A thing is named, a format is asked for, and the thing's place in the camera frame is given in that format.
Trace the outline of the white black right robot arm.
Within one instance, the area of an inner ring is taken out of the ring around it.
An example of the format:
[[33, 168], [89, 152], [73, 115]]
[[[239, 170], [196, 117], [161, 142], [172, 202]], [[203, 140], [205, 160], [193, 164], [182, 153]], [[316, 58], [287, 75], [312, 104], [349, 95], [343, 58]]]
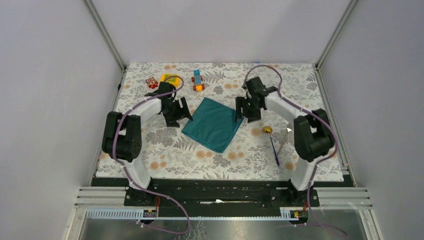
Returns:
[[294, 148], [300, 162], [290, 178], [292, 189], [287, 191], [287, 201], [293, 206], [306, 199], [306, 190], [313, 185], [314, 166], [335, 146], [335, 138], [327, 112], [321, 108], [309, 110], [281, 94], [275, 86], [266, 87], [259, 77], [245, 81], [245, 96], [235, 99], [235, 120], [246, 118], [255, 122], [261, 119], [261, 111], [269, 110], [292, 123]]

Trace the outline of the teal cloth napkin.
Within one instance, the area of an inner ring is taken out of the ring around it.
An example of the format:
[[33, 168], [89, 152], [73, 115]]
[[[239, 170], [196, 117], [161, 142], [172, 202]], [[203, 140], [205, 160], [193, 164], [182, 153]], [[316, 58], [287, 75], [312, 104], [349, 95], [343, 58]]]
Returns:
[[223, 153], [236, 135], [242, 121], [235, 121], [236, 111], [205, 97], [182, 133], [202, 146]]

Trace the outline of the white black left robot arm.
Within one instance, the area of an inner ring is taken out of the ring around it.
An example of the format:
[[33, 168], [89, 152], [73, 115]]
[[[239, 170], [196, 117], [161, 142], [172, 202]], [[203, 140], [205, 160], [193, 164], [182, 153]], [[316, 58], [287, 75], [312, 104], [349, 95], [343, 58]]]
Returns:
[[178, 88], [161, 82], [158, 89], [147, 93], [141, 102], [127, 112], [107, 114], [101, 149], [123, 169], [129, 185], [138, 189], [136, 199], [144, 206], [152, 204], [155, 192], [149, 188], [151, 177], [137, 157], [142, 151], [142, 125], [155, 115], [163, 115], [166, 126], [178, 128], [179, 120], [192, 120], [184, 97], [176, 99]]

